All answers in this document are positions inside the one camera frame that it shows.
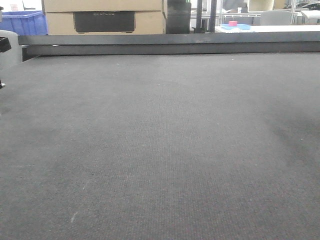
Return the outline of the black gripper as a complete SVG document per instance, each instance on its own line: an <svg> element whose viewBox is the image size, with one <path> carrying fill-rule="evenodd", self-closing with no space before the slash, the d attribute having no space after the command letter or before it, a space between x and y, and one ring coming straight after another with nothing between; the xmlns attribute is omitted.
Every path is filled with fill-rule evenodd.
<svg viewBox="0 0 320 240"><path fill-rule="evenodd" d="M0 52L5 53L11 49L10 40L7 37L0 37Z"/></svg>

